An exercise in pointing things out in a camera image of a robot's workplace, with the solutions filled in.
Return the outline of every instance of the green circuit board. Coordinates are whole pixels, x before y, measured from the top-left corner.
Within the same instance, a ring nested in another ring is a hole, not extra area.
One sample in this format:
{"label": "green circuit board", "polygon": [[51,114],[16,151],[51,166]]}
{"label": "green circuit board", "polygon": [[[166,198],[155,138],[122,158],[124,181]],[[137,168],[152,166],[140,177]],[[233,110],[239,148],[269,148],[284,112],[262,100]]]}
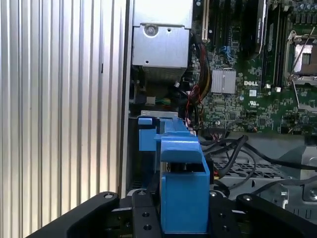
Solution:
{"label": "green circuit board", "polygon": [[[232,121],[244,119],[253,124],[258,132],[288,133],[290,129],[296,127],[293,134],[311,133],[312,126],[317,127],[316,113],[298,109],[294,88],[287,85],[283,77],[280,92],[276,92],[273,88],[263,87],[264,83],[272,84],[274,74],[276,74],[274,57],[275,51],[278,49],[275,48],[277,46],[275,41],[278,40],[277,34],[281,30],[274,29],[274,24],[269,23],[266,45],[271,45],[270,52],[262,53],[251,60],[245,60],[239,43],[242,27],[239,21],[232,21],[230,25],[228,42],[231,47],[232,65],[226,65],[226,60],[223,55],[219,54],[217,47],[210,48],[208,53],[211,70],[224,67],[232,67],[236,70],[236,90],[235,94],[218,95],[210,92],[204,98],[203,127],[225,128]],[[307,34],[312,30],[312,24],[293,24],[289,17],[286,18],[284,27],[286,32],[284,33],[285,38],[282,39],[282,47],[285,47],[287,36],[292,30],[296,29],[298,34]],[[200,66],[196,58],[192,60],[193,74],[198,80]],[[304,85],[297,87],[296,90],[302,104],[310,105],[312,108],[317,107],[316,87]],[[297,127],[301,124],[311,126]],[[237,125],[232,130],[245,131],[246,127]]]}

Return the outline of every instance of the capacitor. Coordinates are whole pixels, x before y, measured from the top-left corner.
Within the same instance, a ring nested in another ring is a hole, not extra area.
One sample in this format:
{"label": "capacitor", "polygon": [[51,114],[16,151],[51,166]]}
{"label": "capacitor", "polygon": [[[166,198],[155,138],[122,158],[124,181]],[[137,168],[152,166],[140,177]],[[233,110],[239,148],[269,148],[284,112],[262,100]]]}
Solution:
{"label": "capacitor", "polygon": [[297,10],[298,10],[298,11],[302,11],[302,10],[304,10],[304,8],[305,8],[305,5],[304,5],[304,4],[300,4],[300,5],[297,7]]}
{"label": "capacitor", "polygon": [[311,5],[307,4],[304,8],[305,11],[310,11],[311,10]]}
{"label": "capacitor", "polygon": [[317,12],[317,5],[312,6],[311,11],[312,12]]}

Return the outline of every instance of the screw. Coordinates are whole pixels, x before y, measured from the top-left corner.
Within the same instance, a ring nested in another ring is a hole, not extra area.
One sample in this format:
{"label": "screw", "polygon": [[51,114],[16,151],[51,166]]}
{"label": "screw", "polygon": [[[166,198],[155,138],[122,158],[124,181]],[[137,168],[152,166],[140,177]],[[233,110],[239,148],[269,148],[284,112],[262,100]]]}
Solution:
{"label": "screw", "polygon": [[248,195],[244,195],[243,198],[246,199],[247,201],[251,201],[252,200],[252,197],[250,197]]}
{"label": "screw", "polygon": [[317,189],[312,189],[310,192],[311,192],[311,197],[313,197],[314,199],[317,199]]}
{"label": "screw", "polygon": [[154,36],[158,31],[157,28],[155,26],[152,26],[152,25],[147,26],[144,30],[148,36]]}
{"label": "screw", "polygon": [[110,193],[108,193],[108,194],[105,195],[105,198],[112,198],[112,197],[113,197],[113,195],[110,194]]}
{"label": "screw", "polygon": [[148,27],[148,32],[149,32],[150,34],[153,34],[153,33],[155,32],[154,27],[153,27],[153,26],[149,26],[149,27]]}
{"label": "screw", "polygon": [[145,194],[147,194],[147,193],[142,190],[142,191],[139,191],[138,194],[139,194],[139,195],[145,195]]}
{"label": "screw", "polygon": [[211,191],[211,192],[210,192],[210,195],[211,195],[212,197],[216,197],[216,196],[217,196],[217,193],[214,192],[214,191]]}

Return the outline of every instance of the pcie slot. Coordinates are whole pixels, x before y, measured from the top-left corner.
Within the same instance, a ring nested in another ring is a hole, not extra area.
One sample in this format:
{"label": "pcie slot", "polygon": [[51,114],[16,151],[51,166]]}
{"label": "pcie slot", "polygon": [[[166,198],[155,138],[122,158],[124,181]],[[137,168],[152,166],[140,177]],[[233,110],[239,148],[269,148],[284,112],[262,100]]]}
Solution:
{"label": "pcie slot", "polygon": [[209,11],[210,11],[209,3],[210,3],[210,0],[204,0],[202,40],[205,43],[208,42],[208,35],[209,35]]}
{"label": "pcie slot", "polygon": [[209,15],[210,20],[210,29],[211,32],[209,33],[209,39],[211,40],[212,48],[216,46],[216,38],[217,38],[217,25],[219,21],[219,0],[214,0],[211,8],[211,14]]}
{"label": "pcie slot", "polygon": [[231,0],[225,0],[222,10],[222,35],[221,46],[228,46],[228,38],[231,24]]}

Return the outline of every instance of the black cable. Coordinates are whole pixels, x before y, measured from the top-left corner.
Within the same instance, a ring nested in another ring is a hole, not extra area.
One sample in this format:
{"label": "black cable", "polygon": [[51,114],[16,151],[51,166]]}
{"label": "black cable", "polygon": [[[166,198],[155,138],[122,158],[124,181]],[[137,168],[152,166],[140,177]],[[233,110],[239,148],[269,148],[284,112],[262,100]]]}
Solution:
{"label": "black cable", "polygon": [[[233,147],[236,145],[236,142],[237,142],[236,139],[223,139],[221,141],[218,141],[215,144],[213,144],[211,147],[209,147],[207,150],[204,150],[204,155],[205,156],[206,155],[218,155],[218,154],[228,152],[228,151],[233,149]],[[215,146],[225,144],[225,143],[231,143],[231,144],[229,144],[229,145],[227,145],[219,150],[213,149]],[[244,146],[246,148],[248,148],[249,150],[251,150],[253,153],[255,153],[257,156],[261,157],[262,159],[264,159],[265,161],[268,161],[269,163],[271,163],[273,165],[281,165],[281,166],[285,166],[285,167],[289,167],[289,168],[293,168],[293,169],[300,169],[300,170],[315,170],[315,171],[317,171],[316,166],[302,165],[302,164],[298,164],[298,163],[272,159],[272,158],[264,155],[263,153],[261,153],[259,150],[257,150],[256,148],[254,148],[252,145],[250,145],[248,143],[245,143]]]}
{"label": "black cable", "polygon": [[281,185],[292,185],[292,186],[303,186],[311,182],[315,182],[317,180],[317,176],[311,177],[309,179],[303,179],[303,180],[298,180],[298,179],[284,179],[284,180],[278,180],[274,182],[267,183],[266,185],[260,187],[259,189],[253,191],[251,194],[257,195],[270,187],[276,185],[276,184],[281,184]]}
{"label": "black cable", "polygon": [[253,166],[252,171],[248,174],[248,176],[246,176],[246,178],[244,180],[242,180],[241,182],[230,186],[229,190],[235,189],[235,188],[240,187],[241,185],[245,184],[246,181],[248,181],[252,177],[252,175],[255,173],[255,171],[257,169],[257,161],[254,158],[254,156],[250,152],[248,152],[246,150],[240,150],[240,152],[247,154],[253,160],[254,166]]}
{"label": "black cable", "polygon": [[229,190],[229,188],[228,188],[227,185],[225,185],[225,184],[224,184],[223,182],[221,182],[220,180],[215,180],[215,181],[213,181],[213,183],[219,187],[219,189],[217,189],[216,187],[214,187],[214,188],[213,188],[214,190],[218,190],[218,191],[223,192],[223,194],[224,194],[226,197],[229,197],[229,196],[230,196],[230,190]]}
{"label": "black cable", "polygon": [[248,140],[249,138],[246,136],[246,135],[243,135],[242,137],[240,137],[238,139],[238,144],[237,146],[235,147],[228,163],[220,170],[218,170],[218,175],[219,175],[219,178],[223,178],[229,171],[230,169],[232,168],[233,164],[235,163],[237,157],[238,157],[238,154],[242,148],[242,146],[244,145],[244,143]]}
{"label": "black cable", "polygon": [[[208,147],[208,149],[205,149],[203,152],[204,152],[204,155],[219,155],[219,154],[228,152],[230,150],[233,150],[234,147],[236,147],[237,143],[238,143],[237,139],[224,139],[216,143],[214,142],[213,145]],[[221,146],[221,145],[224,145],[224,147],[218,150],[213,149],[214,147]]]}
{"label": "black cable", "polygon": [[302,165],[298,163],[293,163],[293,162],[287,162],[287,161],[281,161],[281,160],[276,160],[269,158],[268,156],[262,154],[259,150],[254,148],[252,145],[245,143],[244,146],[251,150],[253,153],[261,157],[262,159],[270,162],[273,165],[281,165],[281,166],[286,166],[289,168],[294,168],[294,169],[301,169],[301,170],[317,170],[317,167],[315,166],[310,166],[310,165]]}

